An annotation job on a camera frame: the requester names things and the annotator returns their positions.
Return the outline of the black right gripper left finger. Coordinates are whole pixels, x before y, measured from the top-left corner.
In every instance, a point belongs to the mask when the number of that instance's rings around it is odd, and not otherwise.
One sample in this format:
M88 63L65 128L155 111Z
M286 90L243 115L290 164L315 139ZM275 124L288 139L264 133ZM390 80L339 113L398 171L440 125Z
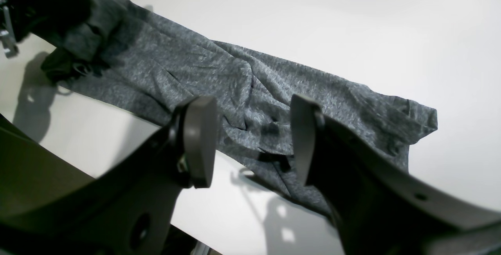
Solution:
M1 249L13 255L159 255L181 191L211 186L217 139L216 99L183 101L167 125L98 179L1 217Z

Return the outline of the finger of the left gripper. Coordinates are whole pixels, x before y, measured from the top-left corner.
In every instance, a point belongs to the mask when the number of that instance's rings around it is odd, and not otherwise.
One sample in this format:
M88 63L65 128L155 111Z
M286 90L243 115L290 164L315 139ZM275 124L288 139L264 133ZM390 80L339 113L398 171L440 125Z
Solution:
M98 76L98 71L87 61L77 59L64 49L55 49L41 64L41 71L52 83L84 76Z
M7 0L16 42L30 34L63 42L71 28L89 18L91 6L91 0Z

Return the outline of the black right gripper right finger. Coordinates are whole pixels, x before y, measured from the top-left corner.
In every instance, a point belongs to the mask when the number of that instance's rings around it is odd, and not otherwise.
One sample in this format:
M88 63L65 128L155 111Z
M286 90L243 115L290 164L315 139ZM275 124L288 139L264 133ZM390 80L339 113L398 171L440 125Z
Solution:
M499 212L467 203L384 160L352 130L294 94L297 178L320 191L346 255L499 255Z

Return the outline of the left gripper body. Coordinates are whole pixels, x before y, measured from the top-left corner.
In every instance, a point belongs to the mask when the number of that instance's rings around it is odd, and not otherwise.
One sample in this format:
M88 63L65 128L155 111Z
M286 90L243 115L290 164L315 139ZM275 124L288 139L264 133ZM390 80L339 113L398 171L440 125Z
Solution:
M14 28L11 21L8 0L0 0L1 10L1 27L0 27L0 40L2 49L5 56L10 59L19 54L16 37L14 35Z

